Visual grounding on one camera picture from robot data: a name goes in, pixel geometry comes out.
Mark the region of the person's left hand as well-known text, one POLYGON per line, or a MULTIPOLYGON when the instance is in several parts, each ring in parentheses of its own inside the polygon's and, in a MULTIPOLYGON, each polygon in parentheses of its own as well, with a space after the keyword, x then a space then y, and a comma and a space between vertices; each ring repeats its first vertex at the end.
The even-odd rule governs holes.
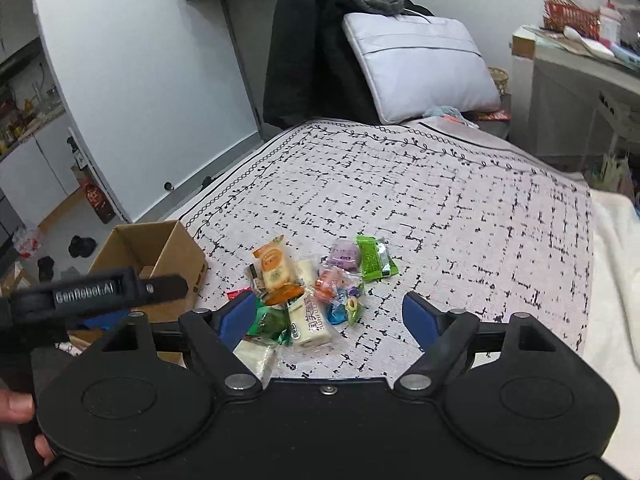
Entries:
MULTIPOLYGON (((28 393, 2 390, 0 396, 0 422, 2 425, 24 425, 35 416, 35 402, 28 393)), ((34 445, 45 465, 54 460, 49 443, 42 434, 35 437, 34 445)))

